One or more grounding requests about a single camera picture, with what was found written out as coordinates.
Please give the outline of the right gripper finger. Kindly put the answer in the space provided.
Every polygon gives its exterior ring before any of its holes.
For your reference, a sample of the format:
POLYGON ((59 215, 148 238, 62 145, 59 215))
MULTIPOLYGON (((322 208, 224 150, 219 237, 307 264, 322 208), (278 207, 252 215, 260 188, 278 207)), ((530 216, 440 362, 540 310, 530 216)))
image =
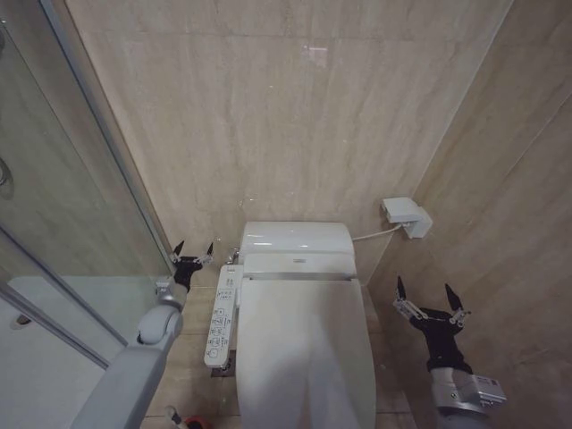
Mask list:
POLYGON ((460 297, 451 288, 451 286, 449 286, 448 283, 445 284, 445 290, 452 311, 452 315, 449 319, 449 322, 456 326, 464 326, 465 320, 470 315, 470 312, 464 309, 460 297))
POLYGON ((393 306, 407 320, 411 318, 416 320, 423 319, 423 312, 407 299, 405 286, 400 276, 397 279, 396 298, 393 301, 393 306))

